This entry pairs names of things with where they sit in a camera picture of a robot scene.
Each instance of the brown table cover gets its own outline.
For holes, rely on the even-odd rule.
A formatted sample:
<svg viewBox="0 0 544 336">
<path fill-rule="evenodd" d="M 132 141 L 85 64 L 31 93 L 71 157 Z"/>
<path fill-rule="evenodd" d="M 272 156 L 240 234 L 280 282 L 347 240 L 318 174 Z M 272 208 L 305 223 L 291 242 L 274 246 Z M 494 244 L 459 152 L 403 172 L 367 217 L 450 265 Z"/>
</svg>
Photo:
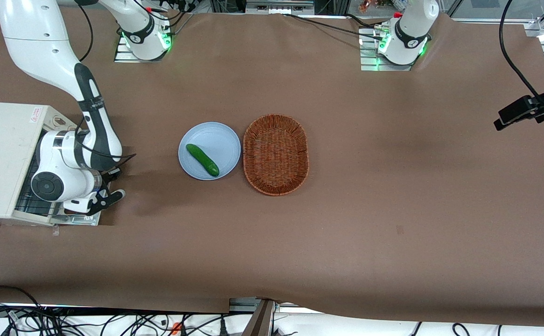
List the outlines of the brown table cover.
<svg viewBox="0 0 544 336">
<path fill-rule="evenodd" d="M 494 130 L 497 111 L 528 93 L 496 25 L 443 15 L 413 71 L 362 72 L 356 36 L 281 15 L 196 15 L 162 62 L 114 63 L 114 19 L 88 12 L 84 63 L 138 154 L 116 182 L 127 197 L 99 227 L 58 237 L 1 227 L 0 284 L 46 304 L 224 311 L 259 295 L 353 317 L 544 325 L 544 123 Z M 63 16 L 82 55 L 84 17 Z M 543 91 L 538 40 L 521 26 L 505 39 Z M 14 66 L 1 34 L 0 102 L 81 116 Z M 308 136 L 310 174 L 295 193 L 260 194 L 241 163 L 213 182 L 183 172 L 176 152 L 191 127 L 218 121 L 242 137 L 267 113 Z"/>
</svg>

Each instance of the white robotic arm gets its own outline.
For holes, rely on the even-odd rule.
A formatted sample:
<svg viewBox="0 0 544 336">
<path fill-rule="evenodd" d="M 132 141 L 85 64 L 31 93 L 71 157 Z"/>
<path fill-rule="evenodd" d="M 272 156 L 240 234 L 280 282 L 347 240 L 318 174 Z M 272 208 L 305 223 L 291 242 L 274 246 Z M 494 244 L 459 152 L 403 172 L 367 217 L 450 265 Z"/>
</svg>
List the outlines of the white robotic arm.
<svg viewBox="0 0 544 336">
<path fill-rule="evenodd" d="M 436 0 L 409 0 L 402 17 L 379 25 L 384 40 L 379 43 L 378 52 L 395 64 L 413 63 L 423 51 L 439 13 Z"/>
<path fill-rule="evenodd" d="M 95 3 L 85 0 L 83 4 Z M 169 48 L 164 21 L 135 1 L 103 0 L 141 59 L 158 59 Z M 80 63 L 56 0 L 0 0 L 0 26 L 13 62 L 25 73 L 71 94 L 89 131 L 48 132 L 38 146 L 39 169 L 31 189 L 39 198 L 63 202 L 66 209 L 91 213 L 120 200 L 122 190 L 104 189 L 100 172 L 114 168 L 122 147 L 112 129 L 104 100 L 91 71 Z"/>
</svg>

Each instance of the wicker basket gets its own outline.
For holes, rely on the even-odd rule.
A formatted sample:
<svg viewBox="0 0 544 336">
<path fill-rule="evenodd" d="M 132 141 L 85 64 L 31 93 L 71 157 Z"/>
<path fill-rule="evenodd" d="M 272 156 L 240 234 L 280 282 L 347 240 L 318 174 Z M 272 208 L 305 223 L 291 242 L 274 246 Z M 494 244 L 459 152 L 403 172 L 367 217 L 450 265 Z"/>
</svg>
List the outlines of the wicker basket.
<svg viewBox="0 0 544 336">
<path fill-rule="evenodd" d="M 299 188 L 309 173 L 306 134 L 293 118 L 264 115 L 253 121 L 243 138 L 247 181 L 270 196 Z"/>
</svg>

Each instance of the white box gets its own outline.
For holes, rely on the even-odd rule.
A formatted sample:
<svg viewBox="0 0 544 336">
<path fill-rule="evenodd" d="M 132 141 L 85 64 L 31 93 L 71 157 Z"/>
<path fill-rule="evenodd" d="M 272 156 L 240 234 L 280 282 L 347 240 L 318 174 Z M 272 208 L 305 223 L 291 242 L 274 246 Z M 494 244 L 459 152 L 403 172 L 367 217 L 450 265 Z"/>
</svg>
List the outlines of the white box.
<svg viewBox="0 0 544 336">
<path fill-rule="evenodd" d="M 37 169 L 35 148 L 43 131 L 75 127 L 48 105 L 0 103 L 0 224 L 98 224 L 99 213 L 68 215 L 61 203 L 37 198 L 29 185 Z"/>
</svg>

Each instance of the white floor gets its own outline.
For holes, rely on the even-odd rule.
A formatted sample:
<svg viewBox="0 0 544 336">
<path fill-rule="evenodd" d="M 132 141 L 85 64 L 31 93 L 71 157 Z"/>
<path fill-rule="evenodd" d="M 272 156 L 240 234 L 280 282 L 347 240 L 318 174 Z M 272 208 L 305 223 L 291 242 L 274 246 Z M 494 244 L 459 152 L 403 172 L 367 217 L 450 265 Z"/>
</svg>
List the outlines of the white floor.
<svg viewBox="0 0 544 336">
<path fill-rule="evenodd" d="M 187 319 L 185 326 L 197 327 L 202 323 L 209 321 L 219 315 L 194 315 Z M 229 334 L 240 334 L 248 323 L 250 315 L 236 315 L 225 319 Z M 91 323 L 99 325 L 107 321 L 109 316 L 84 316 L 84 317 L 68 317 L 69 323 L 81 324 Z M 413 332 L 416 322 L 394 322 L 394 321 L 377 321 L 353 319 L 349 317 L 340 317 L 326 314 L 282 314 L 275 315 L 275 328 L 279 328 L 282 335 L 298 332 L 297 336 L 410 336 Z M 152 319 L 155 323 L 161 325 L 166 321 L 167 316 L 159 315 Z M 181 320 L 181 315 L 168 315 L 168 323 L 171 328 L 175 322 Z M 113 321 L 105 328 L 104 336 L 120 336 L 121 333 L 135 321 L 135 317 L 126 316 L 119 320 Z M 7 319 L 0 318 L 0 335 L 7 327 Z M 24 329 L 25 321 L 18 321 L 20 328 Z M 423 323 L 417 336 L 454 336 L 452 323 Z M 477 325 L 465 324 L 469 330 L 470 336 L 496 336 L 495 325 Z M 219 321 L 213 322 L 201 328 L 203 332 L 211 336 L 219 334 Z M 99 336 L 102 327 L 99 326 L 84 326 L 79 327 L 84 336 Z M 459 329 L 460 336 L 466 336 L 464 331 Z M 29 332 L 23 336 L 36 336 L 37 332 Z M 194 336 L 205 336 L 200 332 L 192 332 Z M 169 332 L 161 331 L 158 335 L 154 329 L 142 327 L 136 333 L 136 336 L 168 336 Z M 543 327 L 512 327 L 504 326 L 502 328 L 502 336 L 544 336 Z"/>
</svg>

